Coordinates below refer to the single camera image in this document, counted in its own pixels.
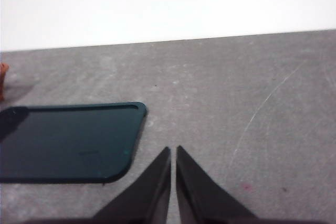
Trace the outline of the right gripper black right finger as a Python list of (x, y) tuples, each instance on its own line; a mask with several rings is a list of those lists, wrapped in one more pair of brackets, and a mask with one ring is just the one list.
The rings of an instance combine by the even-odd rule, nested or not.
[(182, 146), (176, 149), (176, 193), (182, 223), (250, 223), (258, 219), (217, 185)]

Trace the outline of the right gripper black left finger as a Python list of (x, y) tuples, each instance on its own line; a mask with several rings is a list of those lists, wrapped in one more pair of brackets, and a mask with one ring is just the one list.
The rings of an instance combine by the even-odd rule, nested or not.
[(171, 150), (165, 147), (139, 178), (94, 216), (96, 223), (166, 223)]

